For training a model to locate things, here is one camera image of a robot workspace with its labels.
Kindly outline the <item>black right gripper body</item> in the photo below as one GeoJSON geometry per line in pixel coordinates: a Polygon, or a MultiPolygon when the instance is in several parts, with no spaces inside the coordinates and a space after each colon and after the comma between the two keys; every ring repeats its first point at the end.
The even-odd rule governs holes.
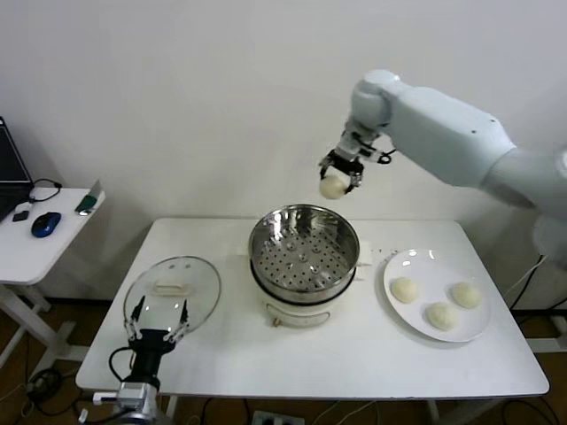
{"type": "Polygon", "coordinates": [[[348,175],[362,175],[364,170],[364,165],[356,157],[354,158],[344,158],[339,155],[335,150],[331,150],[327,154],[327,161],[329,166],[336,168],[343,174],[348,175]]]}

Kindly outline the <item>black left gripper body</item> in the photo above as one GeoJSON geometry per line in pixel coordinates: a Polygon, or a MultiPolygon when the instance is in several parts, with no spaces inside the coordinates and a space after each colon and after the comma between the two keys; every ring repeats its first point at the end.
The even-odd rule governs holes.
{"type": "Polygon", "coordinates": [[[142,337],[128,343],[135,360],[128,383],[159,383],[158,372],[161,359],[175,348],[166,330],[142,329],[142,337]]]}

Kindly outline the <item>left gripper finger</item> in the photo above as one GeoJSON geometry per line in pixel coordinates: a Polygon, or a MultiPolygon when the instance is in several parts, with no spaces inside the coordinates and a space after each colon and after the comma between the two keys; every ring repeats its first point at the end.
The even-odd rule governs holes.
{"type": "Polygon", "coordinates": [[[137,340],[142,338],[142,333],[138,322],[144,309],[145,296],[141,296],[137,304],[132,308],[131,312],[124,313],[124,327],[126,329],[128,340],[137,340]]]}
{"type": "Polygon", "coordinates": [[[165,342],[179,342],[189,333],[189,329],[188,303],[187,300],[184,300],[178,322],[166,333],[163,340],[165,342]]]}

